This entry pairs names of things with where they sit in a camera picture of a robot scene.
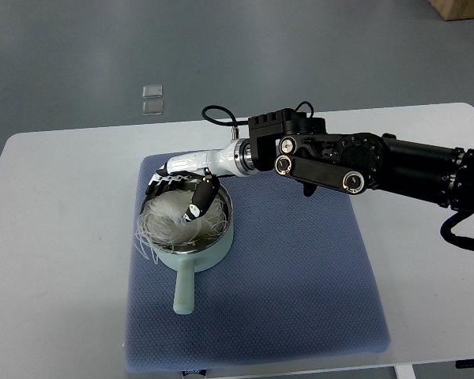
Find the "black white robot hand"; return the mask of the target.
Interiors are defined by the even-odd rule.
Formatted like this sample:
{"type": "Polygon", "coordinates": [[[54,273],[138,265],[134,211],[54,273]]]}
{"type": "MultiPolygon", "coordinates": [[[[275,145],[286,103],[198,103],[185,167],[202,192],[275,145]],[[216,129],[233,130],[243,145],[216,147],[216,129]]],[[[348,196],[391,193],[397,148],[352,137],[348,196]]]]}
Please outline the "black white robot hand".
{"type": "Polygon", "coordinates": [[[191,179],[199,183],[186,209],[187,222],[203,217],[218,194],[220,177],[246,177],[257,174],[251,159],[250,141],[234,139],[221,150],[192,152],[170,158],[151,177],[145,195],[149,201],[163,191],[178,190],[191,179]]]}

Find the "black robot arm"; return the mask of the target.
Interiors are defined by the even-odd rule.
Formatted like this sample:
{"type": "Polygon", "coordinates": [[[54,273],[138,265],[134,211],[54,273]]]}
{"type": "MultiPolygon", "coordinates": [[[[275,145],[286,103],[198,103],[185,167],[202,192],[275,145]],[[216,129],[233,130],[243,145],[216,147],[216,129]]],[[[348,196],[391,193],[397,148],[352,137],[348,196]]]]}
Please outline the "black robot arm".
{"type": "Polygon", "coordinates": [[[248,120],[250,154],[259,171],[346,194],[382,190],[451,208],[443,239],[474,251],[474,149],[401,141],[394,135],[330,134],[324,118],[285,108],[248,120]]]}

